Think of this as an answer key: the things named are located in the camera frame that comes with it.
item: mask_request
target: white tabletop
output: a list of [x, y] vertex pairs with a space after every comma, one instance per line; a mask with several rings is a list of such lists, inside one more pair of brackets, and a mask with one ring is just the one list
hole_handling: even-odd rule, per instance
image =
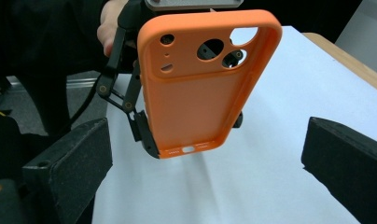
[[[116, 89], [126, 90], [124, 79]], [[157, 160], [133, 141], [125, 114], [109, 105], [114, 165], [97, 191], [93, 223], [357, 223], [303, 170], [300, 156], [309, 117], [377, 141], [377, 90], [284, 27], [243, 112], [242, 127], [222, 147]]]

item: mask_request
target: black sleeve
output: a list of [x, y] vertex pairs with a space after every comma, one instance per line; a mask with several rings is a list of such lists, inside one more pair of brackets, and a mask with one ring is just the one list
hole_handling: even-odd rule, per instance
[[106, 0], [0, 0], [0, 75], [66, 76], [103, 68], [96, 36]]

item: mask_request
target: silver metal plate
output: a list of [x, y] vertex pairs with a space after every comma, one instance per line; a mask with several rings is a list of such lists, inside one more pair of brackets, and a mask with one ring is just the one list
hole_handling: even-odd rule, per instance
[[244, 0], [146, 0], [153, 11], [188, 10], [207, 8], [235, 8]]

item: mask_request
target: human hand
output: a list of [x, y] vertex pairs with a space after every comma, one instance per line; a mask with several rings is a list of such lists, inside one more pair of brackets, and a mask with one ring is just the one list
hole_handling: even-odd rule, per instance
[[104, 46], [104, 55], [110, 57], [118, 28], [118, 17], [128, 0], [109, 0], [101, 13], [101, 25], [98, 27], [98, 40]]

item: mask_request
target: person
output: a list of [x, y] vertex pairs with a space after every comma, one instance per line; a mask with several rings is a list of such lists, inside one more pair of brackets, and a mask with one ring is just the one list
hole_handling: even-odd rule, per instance
[[49, 135], [67, 133], [66, 77], [102, 71], [128, 0], [0, 0], [0, 76], [15, 76]]

